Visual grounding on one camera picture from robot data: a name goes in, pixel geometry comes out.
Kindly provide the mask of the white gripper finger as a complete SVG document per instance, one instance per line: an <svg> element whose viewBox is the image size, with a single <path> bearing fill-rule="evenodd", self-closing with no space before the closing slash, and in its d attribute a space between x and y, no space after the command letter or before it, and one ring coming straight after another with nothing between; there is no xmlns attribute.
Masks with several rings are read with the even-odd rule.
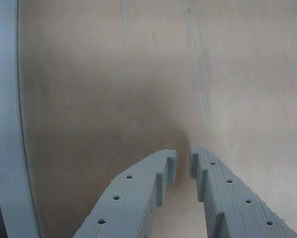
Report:
<svg viewBox="0 0 297 238"><path fill-rule="evenodd" d="M148 238L153 217L175 182L177 153L164 149L117 175L76 231L76 238Z"/></svg>
<svg viewBox="0 0 297 238"><path fill-rule="evenodd" d="M204 147L189 152L190 176L204 205L210 238L297 238L229 167Z"/></svg>

